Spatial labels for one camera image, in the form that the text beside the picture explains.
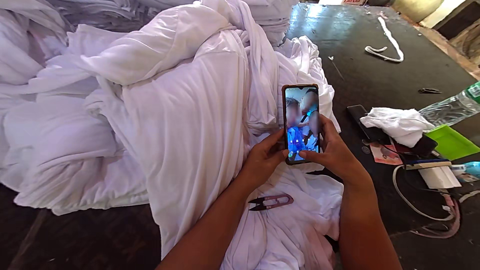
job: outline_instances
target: card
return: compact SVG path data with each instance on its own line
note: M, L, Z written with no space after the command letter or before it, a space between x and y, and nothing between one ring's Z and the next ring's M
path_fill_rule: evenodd
M396 152L396 148L394 146L392 138L390 138L390 144L385 146ZM386 149L383 145L377 142L370 143L370 150L372 151L375 162L390 165L402 165L403 162L400 159L399 155L395 152L390 151L389 149Z

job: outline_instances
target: video call screen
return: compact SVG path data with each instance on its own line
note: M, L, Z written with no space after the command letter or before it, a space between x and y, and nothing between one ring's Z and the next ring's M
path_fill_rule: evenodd
M286 135L290 161L304 160L298 155L302 150L321 151L318 118L316 87L292 87L285 90Z

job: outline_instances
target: white fabric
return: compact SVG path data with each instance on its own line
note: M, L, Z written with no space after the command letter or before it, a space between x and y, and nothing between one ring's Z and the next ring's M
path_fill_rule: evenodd
M48 1L74 26L87 24L118 32L138 30L158 13L139 5L137 0Z
M115 133L125 140L126 148L135 149L147 177L148 193L153 195L150 205L160 227L163 256L235 177L251 145L267 136L266 130L281 124L277 121L282 108L280 80L317 83L322 113L335 120L331 112L334 92L326 83L316 47L303 37L279 49L287 56L273 52L262 29L253 23L248 7L241 1L228 3L230 6L220 0L203 2L229 18L238 30L217 27L219 33L200 45L193 58L182 61L184 57L178 57L177 62L156 69L156 76L122 89L106 82L101 91L87 98L87 108L105 115ZM195 4L176 10L184 9L190 18L197 14ZM195 26L182 34L190 34L191 29ZM161 34L164 28L158 31L155 35L159 39L170 38ZM171 48L171 53L184 54L178 51L184 47ZM292 205L291 210L278 209L278 215L246 211L223 269L278 269L279 265L332 268L333 253L322 235L338 237L342 185L329 177L304 174L319 167L279 166L270 180L274 187L263 186L257 194L288 192L299 204ZM316 238L310 239L306 233Z
M1 1L0 84L22 85L34 77L66 48L66 28L44 0Z
M395 141L407 147L414 147L424 130L434 128L416 109L372 108L360 121L366 127L383 129Z
M103 49L90 55L69 36L67 52L16 88L30 93L36 83L41 92L5 118L16 150L9 150L7 172L21 180L16 203L57 214L108 208L145 202L146 186L165 256L237 175L249 149L283 124L282 85L317 84L320 113L339 130L317 47L301 37L274 51L245 2L179 6L128 38L104 35ZM114 41L106 44L108 36ZM222 269L333 269L324 235L338 238L343 185L305 174L321 168L276 169L252 197L288 193L295 202L267 212L246 206Z
M106 30L130 32L140 29L159 11L194 0L49 0L74 26L87 24ZM257 24L265 31L273 46L283 42L289 26L292 6L299 0L245 1Z
M1 88L43 92L30 101L0 95L0 139L8 151L0 155L0 182L19 192L15 203L60 215L148 202L137 161L105 118L84 109L84 98L98 82L72 63L80 55L97 55L124 35L81 25L69 33L65 53L49 60L37 78Z
M398 53L398 56L400 57L399 59L391 58L388 56L385 56L383 54L380 54L379 52L383 52L387 49L387 47L383 47L381 49L374 49L371 46L366 46L365 51L376 55L380 58L383 58L384 60L389 60L393 62L402 62L403 61L403 52L400 50L400 46L398 45L398 42L393 38L392 32L388 30L387 25L385 24L385 20L382 17L378 17L378 21L382 25L382 29L384 30L384 34L387 36L388 40L393 44L393 47L396 49L396 52Z

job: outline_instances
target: smartphone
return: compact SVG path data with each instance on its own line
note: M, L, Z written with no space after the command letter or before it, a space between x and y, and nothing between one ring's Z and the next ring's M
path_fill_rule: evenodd
M383 145L390 144L390 137L382 129L366 127L360 122L360 118L367 116L367 110L362 105L349 106L347 110L370 142L380 142Z
M283 123L288 165L307 163L298 153L310 150L319 153L320 135L318 85L286 85L282 87Z

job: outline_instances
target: workbench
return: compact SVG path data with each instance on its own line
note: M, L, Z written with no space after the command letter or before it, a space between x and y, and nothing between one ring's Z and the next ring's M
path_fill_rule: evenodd
M378 21L380 12L388 17L385 20L387 28L405 54L401 63L384 61L365 51L368 45L376 49L387 46L383 54L398 58ZM395 166L375 163L372 154L361 150L365 137L346 108L361 104L367 111L371 107L419 110L458 94L476 80L426 37L419 36L419 32L391 8L299 4L292 12L286 37L300 36L307 36L318 46L325 76L335 89L333 112L342 129L340 135L372 176L380 214L389 234L432 223L432 220L415 213L397 194L392 183ZM439 89L442 94L419 94L418 90L424 87ZM476 115L453 128L480 145L479 120L480 115ZM480 154L454 163L473 160L480 160ZM322 173L330 175L327 170ZM402 181L404 178L415 186L427 188L418 171L399 171L400 190L424 213L438 218L448 216L442 210L445 201L441 195L414 189ZM467 190L475 187L479 189L480 183L469 185Z
M402 63L383 61L364 51L388 46L384 53L396 57L377 20L383 11L387 27L405 54ZM333 111L341 136L373 178L385 227L390 234L431 223L410 209L392 184L394 166L375 163L361 148L362 133L349 118L346 107L421 109L457 94L475 80L450 57L389 8L356 6L295 6L287 38L308 36L318 46L323 69L335 89ZM334 56L338 74L327 58ZM419 94L420 88L436 88L439 95ZM480 145L480 116L454 126ZM457 160L480 160L473 155ZM321 173L331 175L328 170ZM418 172L399 174L399 188L418 208L431 216L444 217L443 198L419 191L402 182L408 177L421 186ZM480 184L470 186L479 189ZM0 186L0 269L153 269L160 262L160 235L148 205L85 210L54 216L46 209L32 209L13 203L15 192ZM480 211L471 204L465 212Z

